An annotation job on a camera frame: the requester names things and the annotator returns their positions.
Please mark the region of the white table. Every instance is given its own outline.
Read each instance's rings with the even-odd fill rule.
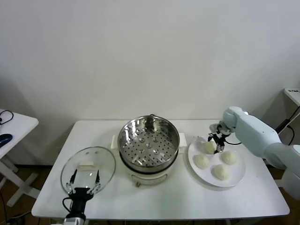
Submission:
[[[5,122],[11,118],[11,114],[4,112],[1,118],[2,122]],[[0,148],[0,173],[5,176],[0,182],[0,188],[4,185],[6,179],[9,179],[19,187],[17,192],[7,202],[7,205],[10,207],[18,201],[22,194],[27,194],[33,198],[37,198],[39,194],[39,190],[29,186],[38,175],[32,173],[26,181],[23,181],[14,173],[18,171],[15,165],[5,157],[5,155],[37,125],[37,119],[14,112],[14,118],[10,122],[0,126],[0,135],[11,134],[13,136],[10,142]]]
[[[284,93],[297,105],[300,106],[300,88],[285,88]]]
[[[213,120],[173,120],[189,144],[193,136],[206,136]],[[90,146],[110,148],[112,136],[126,121],[78,121],[63,146],[41,192],[32,214],[36,217],[64,218],[67,211],[61,201],[67,194],[60,185],[60,173],[67,160]],[[233,136],[228,139],[237,142]],[[127,176],[118,152],[116,173],[110,183],[87,202],[87,219],[122,220],[192,220],[281,216],[289,213],[283,196],[261,158],[243,145],[226,146],[238,150],[246,161],[243,180],[232,188],[213,187],[191,170],[186,153],[179,154],[174,173],[156,186],[136,187]]]

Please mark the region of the blue computer mouse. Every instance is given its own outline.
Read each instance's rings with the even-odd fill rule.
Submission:
[[[0,148],[10,142],[10,140],[13,139],[13,136],[10,134],[3,134],[0,135]]]

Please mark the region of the white robotic arm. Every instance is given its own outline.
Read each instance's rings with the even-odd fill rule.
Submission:
[[[300,200],[300,145],[287,146],[281,143],[274,129],[239,107],[229,107],[219,124],[210,126],[210,138],[222,151],[227,136],[236,137],[257,157],[265,158],[272,166],[285,169],[283,188],[293,198]]]

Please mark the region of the white wall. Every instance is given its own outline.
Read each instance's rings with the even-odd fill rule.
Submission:
[[[300,86],[298,0],[1,0],[1,107],[40,125],[11,157],[52,164],[79,119],[220,118],[270,123]]]

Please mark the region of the dough ball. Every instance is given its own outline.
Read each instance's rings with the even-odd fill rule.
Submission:
[[[228,165],[233,165],[238,160],[236,153],[233,151],[226,151],[226,152],[222,153],[221,159]]]
[[[204,155],[196,155],[195,156],[195,164],[200,169],[206,169],[210,165],[210,160]]]
[[[227,180],[230,176],[228,169],[223,165],[217,165],[214,167],[213,173],[220,180]]]
[[[217,149],[217,144],[214,140],[206,142],[204,145],[204,149],[207,154],[214,154],[215,150]]]

